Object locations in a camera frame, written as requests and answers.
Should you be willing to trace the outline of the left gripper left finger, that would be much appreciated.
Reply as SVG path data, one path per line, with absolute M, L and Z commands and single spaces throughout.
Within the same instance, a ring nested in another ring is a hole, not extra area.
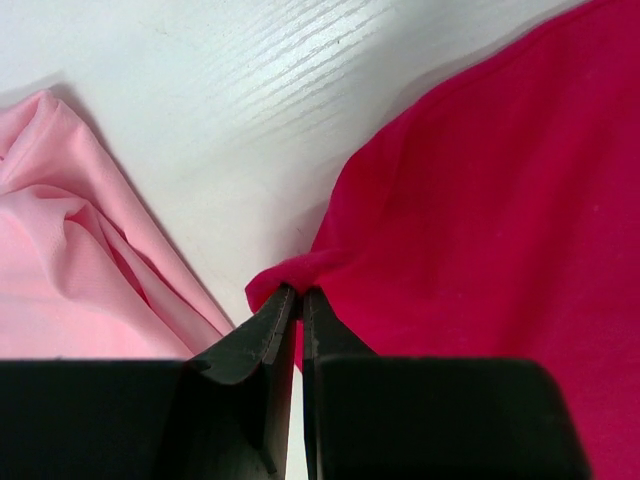
M 185 364 L 164 433 L 167 479 L 285 476 L 297 294 L 283 285 Z

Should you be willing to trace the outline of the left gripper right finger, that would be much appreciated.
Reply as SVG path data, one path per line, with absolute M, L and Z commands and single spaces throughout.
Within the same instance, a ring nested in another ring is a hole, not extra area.
M 320 395 L 315 367 L 331 355 L 375 355 L 336 315 L 325 293 L 311 288 L 303 295 L 303 418 L 306 465 L 309 479 L 319 479 L 316 406 Z

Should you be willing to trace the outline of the magenta t shirt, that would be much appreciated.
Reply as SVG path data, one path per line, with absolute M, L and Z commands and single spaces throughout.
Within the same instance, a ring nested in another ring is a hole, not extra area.
M 589 1 L 439 85 L 346 163 L 311 250 L 376 352 L 533 359 L 599 479 L 639 475 L 639 5 Z

